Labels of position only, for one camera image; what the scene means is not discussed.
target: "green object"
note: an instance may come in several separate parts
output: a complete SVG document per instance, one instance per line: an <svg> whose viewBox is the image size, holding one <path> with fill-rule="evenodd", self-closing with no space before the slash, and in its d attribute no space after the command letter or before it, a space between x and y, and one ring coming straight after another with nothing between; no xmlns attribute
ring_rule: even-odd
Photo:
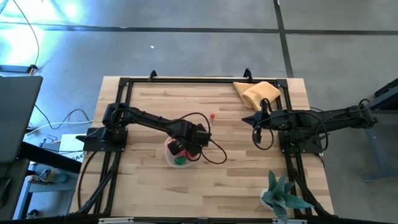
<svg viewBox="0 0 398 224"><path fill-rule="evenodd" d="M187 158L185 156L176 157L174 159L174 163L175 163L175 165L181 166L185 163L186 160L187 160Z"/></svg>
<svg viewBox="0 0 398 224"><path fill-rule="evenodd" d="M305 202L303 199L289 194L294 186L294 182L286 181L286 176L276 181L275 174L270 170L268 175L269 188L264 193L261 200L274 209L274 213L284 223L287 223L286 208L312 208L313 205Z"/></svg>

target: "yellow cloth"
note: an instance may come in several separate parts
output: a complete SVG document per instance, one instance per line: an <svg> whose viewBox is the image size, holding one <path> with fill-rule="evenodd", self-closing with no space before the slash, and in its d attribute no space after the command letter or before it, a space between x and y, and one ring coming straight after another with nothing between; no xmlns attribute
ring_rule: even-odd
<svg viewBox="0 0 398 224"><path fill-rule="evenodd" d="M242 98L242 102L243 105L247 108L252 108L251 104L249 102L247 102L244 98L243 98L243 93L248 90L250 87L253 87L255 84L248 84L248 83L237 83L234 82L233 83L235 86L236 91L238 92L239 96Z"/></svg>
<svg viewBox="0 0 398 224"><path fill-rule="evenodd" d="M234 83L236 90L239 92L242 88L241 86L247 86L252 84L247 83ZM268 82L260 82L258 84L253 85L252 87L248 88L243 94L241 95L243 105L250 105L250 107L246 106L247 108L253 108L256 111L261 110L260 102L262 99L267 98L270 102L274 101L280 95L280 91L275 88L273 85L269 84Z"/></svg>

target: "wooden tabletop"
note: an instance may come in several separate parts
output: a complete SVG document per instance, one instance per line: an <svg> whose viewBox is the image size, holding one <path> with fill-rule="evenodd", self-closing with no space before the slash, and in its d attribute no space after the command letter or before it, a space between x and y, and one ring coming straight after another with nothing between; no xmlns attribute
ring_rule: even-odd
<svg viewBox="0 0 398 224"><path fill-rule="evenodd" d="M119 79L104 77L94 127L102 126L106 106L114 103ZM308 110L304 80L287 80L293 109ZM243 106L232 83L135 83L130 106L167 119L191 112L208 116L214 113L212 138L225 149L228 160L214 165L201 158L193 167L172 168L164 157L164 142L168 136L137 124L129 125L127 146L119 165L113 217L275 217L273 211L261 206L259 196L268 187L269 170L277 178L287 173L284 155L280 152L277 135L273 148L268 151L253 145L252 127L241 118L254 112ZM186 119L205 124L200 116ZM270 136L267 131L262 132L264 146L270 142ZM211 143L203 153L214 161L223 159L222 152ZM89 155L85 156L83 165ZM103 152L97 153L88 165L81 185L82 203L98 185L103 157ZM308 188L323 207L333 213L321 161L312 154L302 157ZM107 192L105 189L101 211ZM77 210L76 198L75 194L71 212Z"/></svg>

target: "leaf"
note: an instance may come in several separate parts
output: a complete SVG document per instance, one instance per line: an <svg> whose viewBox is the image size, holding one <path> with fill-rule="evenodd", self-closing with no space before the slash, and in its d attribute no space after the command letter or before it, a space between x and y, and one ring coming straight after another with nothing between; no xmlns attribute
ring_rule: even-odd
<svg viewBox="0 0 398 224"><path fill-rule="evenodd" d="M292 187L294 186L294 182L288 182L285 184L285 193L288 193L290 190L292 190Z"/></svg>
<svg viewBox="0 0 398 224"><path fill-rule="evenodd" d="M291 194L285 194L284 195L286 206L289 208L312 208L313 205L310 203L305 202L303 199L291 195Z"/></svg>
<svg viewBox="0 0 398 224"><path fill-rule="evenodd" d="M279 205L274 205L272 207L274 209L274 213L280 220L282 220L285 224L287 223L287 212L286 209Z"/></svg>
<svg viewBox="0 0 398 224"><path fill-rule="evenodd" d="M262 200L263 202L265 202L265 203L268 203L268 204L273 205L273 204L274 204L274 200L272 199L272 196L273 196L272 192L267 191L267 192L264 193L264 195L261 197L261 200Z"/></svg>
<svg viewBox="0 0 398 224"><path fill-rule="evenodd" d="M274 189L272 189L272 193L277 194L283 194L285 193L285 180L286 180L286 176L283 175L279 180L278 183L276 183L276 186L274 187Z"/></svg>
<svg viewBox="0 0 398 224"><path fill-rule="evenodd" d="M283 196L281 195L275 195L274 196L274 203L276 205L281 206L282 208L286 209L286 202L285 199L283 198Z"/></svg>
<svg viewBox="0 0 398 224"><path fill-rule="evenodd" d="M274 189L274 187L276 186L276 178L275 178L275 174L273 173L272 170L269 170L268 182L269 182L268 190L272 191Z"/></svg>

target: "gray floor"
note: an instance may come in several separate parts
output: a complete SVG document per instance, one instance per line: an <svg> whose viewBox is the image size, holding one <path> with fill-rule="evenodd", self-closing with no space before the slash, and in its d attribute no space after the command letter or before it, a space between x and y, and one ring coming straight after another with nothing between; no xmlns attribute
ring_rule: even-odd
<svg viewBox="0 0 398 224"><path fill-rule="evenodd" d="M18 2L27 17L38 23L277 28L271 0ZM398 2L393 0L280 0L280 5L287 29L398 29ZM51 10L41 14L39 8ZM23 17L10 2L0 21L23 22ZM51 121L62 120L74 108L93 117L105 75L149 75L154 69L160 76L240 77L249 67L255 77L286 77L278 34L36 31L37 75L44 77L37 104ZM294 77L305 79L310 104L324 110L354 105L398 77L398 36L288 35L287 43ZM0 64L25 65L35 59L35 42L26 26L0 30L0 49ZM83 121L83 117L74 114L71 121ZM46 124L38 111L32 123ZM46 134L60 138L64 133L84 133L88 126L43 129L26 141L38 144ZM362 181L375 169L362 130L332 133L325 163L337 215L396 222L398 179Z"/></svg>

